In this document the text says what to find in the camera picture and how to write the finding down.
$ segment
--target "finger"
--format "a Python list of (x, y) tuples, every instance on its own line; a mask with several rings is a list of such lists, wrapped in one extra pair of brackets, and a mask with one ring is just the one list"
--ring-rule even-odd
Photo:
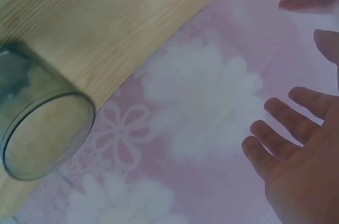
[(253, 123), (251, 133), (281, 162), (291, 158), (300, 149), (276, 133), (264, 121)]
[(314, 41), (326, 59), (339, 66), (339, 33), (315, 30)]
[(267, 152), (253, 136), (246, 138), (242, 146), (245, 156), (252, 163), (259, 176), (266, 181), (272, 169), (279, 163), (278, 160)]
[(271, 98), (266, 101), (264, 108), (303, 145), (309, 141), (320, 127), (277, 98)]
[(289, 97), (298, 105), (307, 108), (314, 116), (325, 119), (330, 106), (338, 97), (316, 92), (304, 87), (295, 87)]
[(336, 0), (281, 0), (279, 9), (294, 12), (325, 14), (331, 12)]

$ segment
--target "clear glass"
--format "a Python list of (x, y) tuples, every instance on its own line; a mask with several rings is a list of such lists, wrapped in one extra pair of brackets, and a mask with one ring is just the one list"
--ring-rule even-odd
[(20, 42), (0, 47), (0, 156), (18, 180), (41, 178), (81, 146), (93, 101)]

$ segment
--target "light wooden surface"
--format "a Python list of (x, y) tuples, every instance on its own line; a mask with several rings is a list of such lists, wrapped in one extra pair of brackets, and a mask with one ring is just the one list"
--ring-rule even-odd
[[(0, 0), (0, 38), (19, 38), (101, 106), (141, 63), (211, 0)], [(36, 182), (0, 169), (0, 219)]]

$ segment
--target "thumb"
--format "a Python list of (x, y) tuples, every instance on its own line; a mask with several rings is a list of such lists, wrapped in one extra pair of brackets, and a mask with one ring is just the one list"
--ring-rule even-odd
[(314, 41), (318, 50), (327, 60), (339, 66), (339, 33), (315, 30)]

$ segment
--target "pink floral tablecloth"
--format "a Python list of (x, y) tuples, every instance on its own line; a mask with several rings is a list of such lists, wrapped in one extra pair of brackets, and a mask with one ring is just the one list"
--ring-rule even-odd
[(337, 22), (279, 11), (278, 0), (212, 1), (100, 108), (81, 149), (15, 221), (279, 223), (241, 142), (257, 119), (290, 139), (264, 112), (267, 98), (290, 103), (297, 85), (337, 94), (315, 28)]

